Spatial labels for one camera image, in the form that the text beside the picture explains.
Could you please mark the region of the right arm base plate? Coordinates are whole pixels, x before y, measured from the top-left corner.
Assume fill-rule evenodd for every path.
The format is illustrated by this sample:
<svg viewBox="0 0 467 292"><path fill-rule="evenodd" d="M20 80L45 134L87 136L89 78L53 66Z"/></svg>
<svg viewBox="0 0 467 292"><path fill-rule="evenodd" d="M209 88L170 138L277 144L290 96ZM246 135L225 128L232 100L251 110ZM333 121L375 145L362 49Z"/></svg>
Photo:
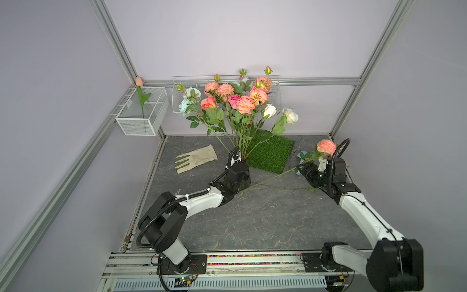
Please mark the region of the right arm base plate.
<svg viewBox="0 0 467 292"><path fill-rule="evenodd" d="M306 273L333 272L333 270L329 270L323 264L321 256L321 252L305 252L300 254L299 258L304 265Z"/></svg>

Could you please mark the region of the pink peony flower stem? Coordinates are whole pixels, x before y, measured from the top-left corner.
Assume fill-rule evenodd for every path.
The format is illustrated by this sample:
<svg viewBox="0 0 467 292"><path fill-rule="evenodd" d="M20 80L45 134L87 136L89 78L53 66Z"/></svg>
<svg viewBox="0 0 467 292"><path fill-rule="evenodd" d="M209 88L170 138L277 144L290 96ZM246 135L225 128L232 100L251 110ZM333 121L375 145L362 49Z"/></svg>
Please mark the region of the pink peony flower stem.
<svg viewBox="0 0 467 292"><path fill-rule="evenodd" d="M331 141L329 139L324 139L322 141L319 141L316 144L316 147L312 152L308 152L308 154L306 156L306 159L305 159L303 164L314 162L316 165L318 165L319 164L318 159L320 157L322 157L322 156L327 157L327 159L332 160L332 162L331 162L331 177L330 177L330 182L329 182L328 187L326 187L326 188L315 188L315 187L311 186L310 183L309 183L310 187L308 189L309 189L310 192L316 192L319 189L319 190L324 191L327 194L333 194L333 191L332 191L333 164L334 164L334 160L336 158L341 158L342 152L344 151L344 148L345 148L345 145L337 146L333 141ZM276 176L274 176L274 177L272 177L270 179L260 181L259 183L254 182L253 185L252 185L252 188L269 186L269 182L271 182L271 181L279 179L282 176L285 176L286 174L289 174L289 173L296 173L296 167L294 167L294 168L292 168L290 170L287 170L287 171L285 171L285 172L283 172L281 174L278 174L278 175L276 175Z"/></svg>

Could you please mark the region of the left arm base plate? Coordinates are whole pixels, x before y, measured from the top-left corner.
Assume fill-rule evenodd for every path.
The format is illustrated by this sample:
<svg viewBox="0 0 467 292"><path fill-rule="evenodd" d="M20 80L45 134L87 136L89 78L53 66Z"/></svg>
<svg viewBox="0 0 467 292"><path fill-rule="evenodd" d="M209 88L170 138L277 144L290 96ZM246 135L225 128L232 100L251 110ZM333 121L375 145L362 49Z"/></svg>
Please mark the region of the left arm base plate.
<svg viewBox="0 0 467 292"><path fill-rule="evenodd" d="M162 275L206 274L207 256L205 254L189 254L180 264L175 265L169 258L159 260Z"/></svg>

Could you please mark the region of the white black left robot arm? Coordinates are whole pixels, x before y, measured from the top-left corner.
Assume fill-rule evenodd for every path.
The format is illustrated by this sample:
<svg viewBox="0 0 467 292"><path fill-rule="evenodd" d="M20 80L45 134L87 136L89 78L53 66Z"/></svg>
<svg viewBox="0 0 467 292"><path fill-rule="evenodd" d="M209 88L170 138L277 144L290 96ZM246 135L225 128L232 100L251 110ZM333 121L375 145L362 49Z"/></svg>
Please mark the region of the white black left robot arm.
<svg viewBox="0 0 467 292"><path fill-rule="evenodd" d="M177 273L188 271L193 265L192 255L179 239L186 219L229 203L250 185L249 165L236 147L229 153L224 172L208 188L178 196L162 193L140 219L134 244L154 249Z"/></svg>

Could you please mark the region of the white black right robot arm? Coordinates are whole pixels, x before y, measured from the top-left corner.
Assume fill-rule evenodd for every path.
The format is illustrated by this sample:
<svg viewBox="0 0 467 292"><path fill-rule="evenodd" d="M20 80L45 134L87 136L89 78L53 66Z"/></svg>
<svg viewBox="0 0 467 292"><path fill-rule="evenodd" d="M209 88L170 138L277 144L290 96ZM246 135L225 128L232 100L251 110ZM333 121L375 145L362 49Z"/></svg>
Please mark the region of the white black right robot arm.
<svg viewBox="0 0 467 292"><path fill-rule="evenodd" d="M370 252L344 242L323 245L320 261L325 271L347 267L365 276L377 292L419 292L424 288L423 247L391 227L347 179L342 154L350 145L325 139L301 156L297 171L312 188L320 189L348 213L372 246Z"/></svg>

